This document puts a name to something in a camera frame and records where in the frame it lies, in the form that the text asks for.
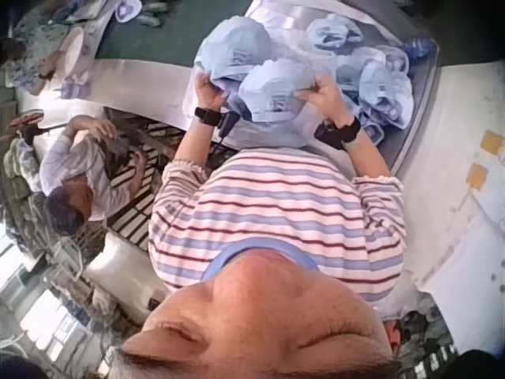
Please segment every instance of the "closed eye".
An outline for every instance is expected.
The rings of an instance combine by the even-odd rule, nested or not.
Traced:
[[[322,343],[333,337],[349,334],[366,337],[366,335],[356,325],[353,325],[351,323],[345,323],[338,330],[331,329],[329,332],[325,332],[323,335],[317,336],[316,338],[312,338],[309,342],[303,343],[302,345],[298,345],[298,348],[306,349],[307,347],[312,347],[314,345],[317,345],[318,343]]]
[[[174,326],[172,324],[167,325],[166,323],[160,323],[160,324],[156,325],[155,328],[160,328],[160,329],[172,332],[174,334],[177,334],[183,340],[186,340],[186,341],[189,341],[189,342],[194,342],[194,343],[198,343],[199,342],[199,340],[197,340],[196,338],[192,337],[188,332],[186,332],[182,328],[178,328],[178,327],[176,327],[176,326]]]

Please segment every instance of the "blue collar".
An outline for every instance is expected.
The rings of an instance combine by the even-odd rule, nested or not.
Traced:
[[[251,249],[272,249],[284,257],[308,270],[319,271],[316,262],[304,251],[288,242],[273,238],[247,238],[227,245],[224,250],[210,263],[202,275],[202,281],[216,276],[224,266],[228,265],[236,256]]]

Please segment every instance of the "dark hair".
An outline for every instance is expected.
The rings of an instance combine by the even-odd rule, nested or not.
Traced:
[[[46,199],[47,222],[54,232],[62,236],[76,234],[84,226],[84,216],[73,208],[65,187],[53,189]]]
[[[2,373],[2,378],[5,379],[17,379],[19,377],[49,379],[46,373],[35,363],[16,355],[0,354],[0,373]]]
[[[0,68],[3,67],[16,51],[20,50],[20,46],[24,44],[14,38],[0,37]]]

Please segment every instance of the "eyebrow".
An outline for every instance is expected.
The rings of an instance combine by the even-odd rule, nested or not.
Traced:
[[[120,370],[132,370],[134,373],[146,374],[164,370],[164,373],[191,374],[201,373],[206,370],[206,365],[196,365],[188,362],[174,361],[145,355],[128,353],[122,349],[116,350],[117,362],[114,363]]]
[[[356,366],[347,370],[323,370],[316,372],[296,371],[282,373],[271,371],[268,374],[274,379],[391,379],[401,369],[397,361],[372,363],[367,366]]]

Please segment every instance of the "black wristband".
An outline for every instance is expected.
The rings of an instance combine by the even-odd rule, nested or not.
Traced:
[[[361,123],[357,118],[351,125],[337,128],[335,124],[321,124],[314,133],[314,137],[318,140],[336,148],[337,150],[345,150],[344,144],[349,144],[357,138],[361,130]]]
[[[219,126],[223,114],[216,111],[211,111],[210,109],[203,109],[197,107],[195,110],[195,116],[197,116],[203,124],[209,126]]]
[[[50,81],[54,76],[54,71],[51,71],[47,75],[42,75],[39,73],[39,79],[42,79],[43,81]]]

